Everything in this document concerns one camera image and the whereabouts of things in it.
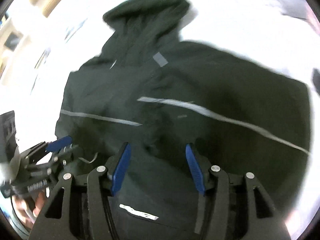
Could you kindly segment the person's left hand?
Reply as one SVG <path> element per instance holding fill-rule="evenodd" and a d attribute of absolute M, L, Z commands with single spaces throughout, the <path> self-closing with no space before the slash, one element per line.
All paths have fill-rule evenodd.
<path fill-rule="evenodd" d="M 20 222 L 26 228 L 32 229 L 46 201 L 46 192 L 40 191 L 34 200 L 35 207 L 33 209 L 29 206 L 25 199 L 20 198 L 18 196 L 12 197 L 12 206 Z"/>

